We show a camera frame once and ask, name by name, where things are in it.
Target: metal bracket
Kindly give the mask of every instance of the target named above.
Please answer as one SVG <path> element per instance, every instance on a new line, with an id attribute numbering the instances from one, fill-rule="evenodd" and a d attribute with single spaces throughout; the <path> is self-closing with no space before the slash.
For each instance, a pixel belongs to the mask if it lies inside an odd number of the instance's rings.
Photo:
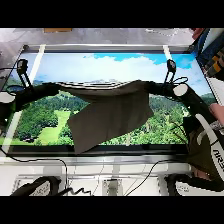
<path id="1" fill-rule="evenodd" d="M 103 196 L 123 196 L 121 179 L 111 179 L 103 181 Z"/>

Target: blue sky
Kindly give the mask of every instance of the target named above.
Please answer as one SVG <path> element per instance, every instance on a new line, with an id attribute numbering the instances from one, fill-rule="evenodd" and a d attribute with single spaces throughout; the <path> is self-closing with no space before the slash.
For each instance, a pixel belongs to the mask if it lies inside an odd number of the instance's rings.
<path id="1" fill-rule="evenodd" d="M 37 54 L 22 54 L 30 73 Z M 211 92 L 203 74 L 190 54 L 172 54 L 177 64 L 175 78 L 187 76 L 188 84 L 199 94 Z M 155 81 L 163 82 L 167 73 L 164 54 L 140 53 L 45 53 L 35 79 L 44 82 Z"/>

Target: landscape image on screen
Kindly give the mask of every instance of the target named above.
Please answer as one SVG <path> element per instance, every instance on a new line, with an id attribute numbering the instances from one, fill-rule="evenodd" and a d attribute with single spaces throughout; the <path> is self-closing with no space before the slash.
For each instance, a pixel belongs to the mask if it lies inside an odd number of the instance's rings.
<path id="1" fill-rule="evenodd" d="M 22 54 L 28 60 L 28 75 L 36 54 Z M 210 105 L 215 102 L 195 58 L 190 54 L 172 54 L 177 64 L 175 78 L 188 77 L 188 85 Z M 45 53 L 33 85 L 44 82 L 164 82 L 167 65 L 164 54 L 139 53 Z M 21 85 L 16 71 L 8 79 L 8 85 Z M 88 103 L 67 92 L 60 91 L 30 104 L 23 110 L 11 145 L 73 145 L 67 120 L 81 111 Z M 102 145 L 133 144 L 183 144 L 185 135 L 179 128 L 185 107 L 162 96 L 150 94 L 149 105 L 154 116 L 131 133 L 103 142 Z"/>

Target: forest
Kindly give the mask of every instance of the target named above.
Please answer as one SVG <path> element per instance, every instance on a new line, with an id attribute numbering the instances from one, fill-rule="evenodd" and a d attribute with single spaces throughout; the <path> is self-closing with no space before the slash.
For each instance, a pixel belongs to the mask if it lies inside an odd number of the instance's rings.
<path id="1" fill-rule="evenodd" d="M 215 102 L 211 93 L 202 98 L 208 105 Z M 87 105 L 88 103 L 80 98 L 62 91 L 56 96 L 31 103 L 23 110 L 12 145 L 18 142 L 38 146 L 73 145 L 67 120 Z M 106 141 L 102 145 L 182 144 L 186 141 L 180 127 L 177 127 L 182 124 L 183 116 L 188 116 L 187 110 L 181 103 L 150 95 L 149 105 L 154 116 L 142 127 Z"/>

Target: cardboard box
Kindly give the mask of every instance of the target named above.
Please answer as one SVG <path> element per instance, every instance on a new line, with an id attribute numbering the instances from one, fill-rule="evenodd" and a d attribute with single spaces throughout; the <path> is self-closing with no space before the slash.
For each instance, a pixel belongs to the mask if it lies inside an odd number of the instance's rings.
<path id="1" fill-rule="evenodd" d="M 44 33 L 68 32 L 68 31 L 72 31 L 72 28 L 44 28 Z"/>

